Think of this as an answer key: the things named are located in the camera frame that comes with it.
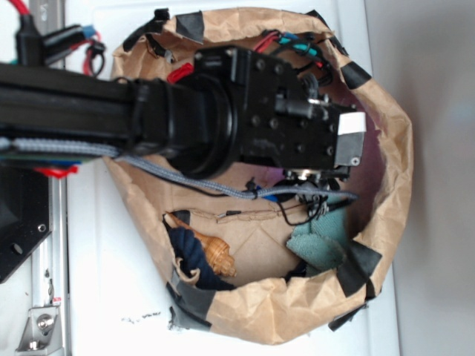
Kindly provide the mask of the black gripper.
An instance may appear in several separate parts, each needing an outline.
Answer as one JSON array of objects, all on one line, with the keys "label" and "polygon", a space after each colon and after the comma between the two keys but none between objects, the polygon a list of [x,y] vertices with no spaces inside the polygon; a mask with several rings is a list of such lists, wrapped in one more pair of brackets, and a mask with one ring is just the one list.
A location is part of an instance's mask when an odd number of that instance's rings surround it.
[{"label": "black gripper", "polygon": [[318,92],[312,75],[242,47],[199,50],[194,83],[207,94],[211,149],[194,170],[216,177],[235,162],[347,178],[361,164],[366,116]]}]

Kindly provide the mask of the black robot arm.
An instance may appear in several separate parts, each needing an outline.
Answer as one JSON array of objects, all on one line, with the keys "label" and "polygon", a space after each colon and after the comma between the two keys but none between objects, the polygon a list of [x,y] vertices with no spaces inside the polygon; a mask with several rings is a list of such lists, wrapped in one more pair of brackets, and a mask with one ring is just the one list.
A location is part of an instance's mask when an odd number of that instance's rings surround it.
[{"label": "black robot arm", "polygon": [[241,47],[199,50],[194,71],[174,84],[1,66],[6,163],[158,154],[195,179],[236,162],[345,178],[361,162],[365,131],[364,114],[320,96],[314,76]]}]

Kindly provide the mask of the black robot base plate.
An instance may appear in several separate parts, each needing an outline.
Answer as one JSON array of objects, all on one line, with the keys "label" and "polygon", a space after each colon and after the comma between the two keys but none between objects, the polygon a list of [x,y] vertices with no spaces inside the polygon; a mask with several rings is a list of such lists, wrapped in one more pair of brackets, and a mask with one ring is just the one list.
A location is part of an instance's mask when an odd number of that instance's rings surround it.
[{"label": "black robot base plate", "polygon": [[1,168],[1,282],[5,283],[50,232],[49,179]]}]

